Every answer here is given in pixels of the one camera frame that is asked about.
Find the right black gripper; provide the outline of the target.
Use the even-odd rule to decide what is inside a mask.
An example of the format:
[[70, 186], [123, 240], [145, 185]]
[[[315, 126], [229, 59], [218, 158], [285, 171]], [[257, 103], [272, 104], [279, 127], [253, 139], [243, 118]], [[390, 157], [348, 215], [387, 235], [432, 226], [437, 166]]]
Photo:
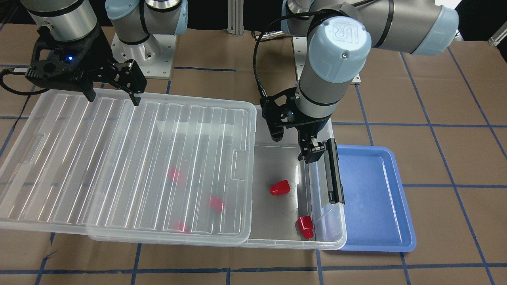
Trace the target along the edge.
[[56, 40], [47, 25], [39, 27], [38, 34], [25, 74], [31, 83], [44, 89], [81, 92], [89, 102], [96, 98], [94, 83], [107, 83], [130, 95], [134, 106], [141, 103], [146, 77], [135, 60], [120, 63], [114, 58], [100, 25], [70, 42]]

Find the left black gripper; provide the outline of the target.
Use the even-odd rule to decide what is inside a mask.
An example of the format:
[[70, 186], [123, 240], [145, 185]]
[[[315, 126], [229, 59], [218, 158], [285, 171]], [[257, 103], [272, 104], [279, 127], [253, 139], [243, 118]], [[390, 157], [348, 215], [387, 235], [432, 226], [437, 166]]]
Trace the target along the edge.
[[335, 111], [335, 102], [322, 103], [322, 99], [312, 99], [301, 89], [286, 89], [274, 96], [260, 89], [259, 95], [261, 115], [272, 140], [280, 141], [284, 129], [294, 127], [304, 162], [317, 162], [326, 150], [324, 143], [317, 139], [318, 133]]

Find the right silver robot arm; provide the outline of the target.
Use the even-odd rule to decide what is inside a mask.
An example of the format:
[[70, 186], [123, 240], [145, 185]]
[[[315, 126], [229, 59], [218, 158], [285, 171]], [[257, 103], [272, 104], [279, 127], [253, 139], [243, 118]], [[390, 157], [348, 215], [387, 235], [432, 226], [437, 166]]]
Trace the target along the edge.
[[95, 83], [123, 90], [133, 105], [147, 86], [141, 67], [162, 61], [156, 36], [176, 36], [188, 27], [186, 0], [106, 0], [107, 18], [124, 54], [114, 56], [89, 0], [23, 0], [38, 25], [25, 79], [46, 92], [76, 91], [94, 101]]

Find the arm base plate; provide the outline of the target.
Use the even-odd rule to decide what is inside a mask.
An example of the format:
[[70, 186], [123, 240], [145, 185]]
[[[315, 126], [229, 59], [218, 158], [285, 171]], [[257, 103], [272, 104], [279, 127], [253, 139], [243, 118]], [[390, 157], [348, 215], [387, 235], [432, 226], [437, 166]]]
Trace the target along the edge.
[[134, 59], [147, 79], [169, 79], [172, 72], [177, 36], [151, 35], [141, 44], [127, 45], [115, 34], [112, 53], [120, 63]]
[[358, 43], [337, 42], [331, 36], [316, 34], [308, 39], [293, 37], [296, 79], [305, 79], [303, 72], [321, 76], [331, 83], [357, 83], [356, 78], [371, 49], [368, 33], [360, 35]]

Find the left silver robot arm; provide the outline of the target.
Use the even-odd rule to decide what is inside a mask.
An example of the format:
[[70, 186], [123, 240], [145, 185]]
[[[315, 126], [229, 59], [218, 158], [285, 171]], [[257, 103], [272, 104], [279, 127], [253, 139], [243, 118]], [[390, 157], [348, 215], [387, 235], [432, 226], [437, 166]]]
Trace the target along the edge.
[[[262, 36], [277, 24], [287, 35], [306, 38], [307, 51], [297, 85], [269, 96], [257, 72], [257, 51]], [[328, 149], [318, 133], [371, 49], [438, 55], [454, 40], [458, 26], [458, 12], [433, 0], [285, 0], [281, 18], [258, 36], [252, 58], [271, 138], [280, 141], [285, 129], [296, 128], [298, 159], [318, 161]]]

